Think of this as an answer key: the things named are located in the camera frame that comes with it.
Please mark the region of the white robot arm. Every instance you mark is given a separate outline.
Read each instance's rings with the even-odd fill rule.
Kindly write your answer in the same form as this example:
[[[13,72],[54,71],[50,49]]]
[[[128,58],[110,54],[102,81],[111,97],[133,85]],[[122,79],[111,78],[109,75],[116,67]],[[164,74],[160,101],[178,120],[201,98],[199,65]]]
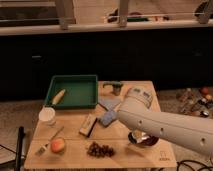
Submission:
[[[117,111],[118,120],[131,131],[213,156],[213,119],[152,111],[152,100],[152,93],[144,87],[131,87]]]

